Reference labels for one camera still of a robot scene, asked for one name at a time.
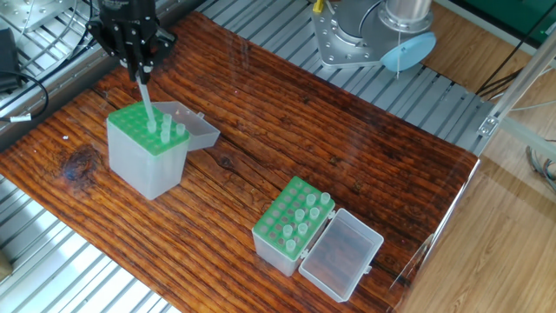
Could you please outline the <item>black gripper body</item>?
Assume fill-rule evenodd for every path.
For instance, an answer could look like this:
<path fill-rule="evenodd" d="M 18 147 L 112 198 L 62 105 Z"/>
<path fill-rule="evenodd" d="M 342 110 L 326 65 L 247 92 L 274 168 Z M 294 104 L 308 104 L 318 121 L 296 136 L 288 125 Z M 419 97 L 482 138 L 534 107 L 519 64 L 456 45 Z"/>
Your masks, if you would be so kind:
<path fill-rule="evenodd" d="M 155 0 L 99 0 L 99 15 L 90 19 L 90 34 L 106 50 L 131 44 L 130 35 L 139 43 L 158 49 L 166 46 L 166 33 L 156 15 Z"/>

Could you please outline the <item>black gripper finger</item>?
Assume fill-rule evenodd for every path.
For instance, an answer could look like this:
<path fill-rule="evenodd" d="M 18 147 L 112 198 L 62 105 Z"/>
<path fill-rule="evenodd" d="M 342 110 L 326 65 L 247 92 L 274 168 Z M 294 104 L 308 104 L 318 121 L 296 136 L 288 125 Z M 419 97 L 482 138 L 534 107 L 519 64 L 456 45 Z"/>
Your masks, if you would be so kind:
<path fill-rule="evenodd" d="M 147 65 L 156 67 L 163 63 L 177 41 L 176 34 L 167 30 L 157 30 L 153 37 L 149 39 L 149 57 Z"/>
<path fill-rule="evenodd" d="M 118 57 L 127 68 L 132 82 L 146 84 L 154 67 L 154 50 L 152 43 L 125 43 L 116 45 Z"/>

